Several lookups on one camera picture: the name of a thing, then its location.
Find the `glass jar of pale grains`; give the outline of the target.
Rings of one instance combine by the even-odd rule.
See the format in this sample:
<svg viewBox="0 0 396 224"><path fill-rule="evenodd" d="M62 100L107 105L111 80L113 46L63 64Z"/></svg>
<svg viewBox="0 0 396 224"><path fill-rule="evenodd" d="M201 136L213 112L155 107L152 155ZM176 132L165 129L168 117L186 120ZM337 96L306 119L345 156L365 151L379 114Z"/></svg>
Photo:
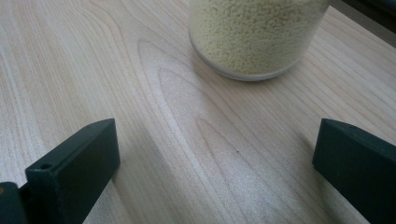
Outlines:
<svg viewBox="0 0 396 224"><path fill-rule="evenodd" d="M258 81L306 53L330 0L190 0L189 36L216 72Z"/></svg>

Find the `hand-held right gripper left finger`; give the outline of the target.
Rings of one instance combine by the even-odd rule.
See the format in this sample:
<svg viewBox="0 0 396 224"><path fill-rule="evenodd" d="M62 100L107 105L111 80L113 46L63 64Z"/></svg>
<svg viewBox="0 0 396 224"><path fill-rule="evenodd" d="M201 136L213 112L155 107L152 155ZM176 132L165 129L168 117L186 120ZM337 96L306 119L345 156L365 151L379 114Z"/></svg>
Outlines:
<svg viewBox="0 0 396 224"><path fill-rule="evenodd" d="M82 224L120 167L116 122L89 124L25 173L34 224Z"/></svg>

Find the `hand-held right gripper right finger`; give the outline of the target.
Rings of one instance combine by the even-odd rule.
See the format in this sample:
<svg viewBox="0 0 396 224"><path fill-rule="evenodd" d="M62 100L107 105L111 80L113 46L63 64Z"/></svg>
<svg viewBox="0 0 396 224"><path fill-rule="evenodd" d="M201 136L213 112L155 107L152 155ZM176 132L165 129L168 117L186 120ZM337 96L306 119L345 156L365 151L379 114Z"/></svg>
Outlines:
<svg viewBox="0 0 396 224"><path fill-rule="evenodd" d="M396 224L396 146L323 119L312 163L371 224Z"/></svg>

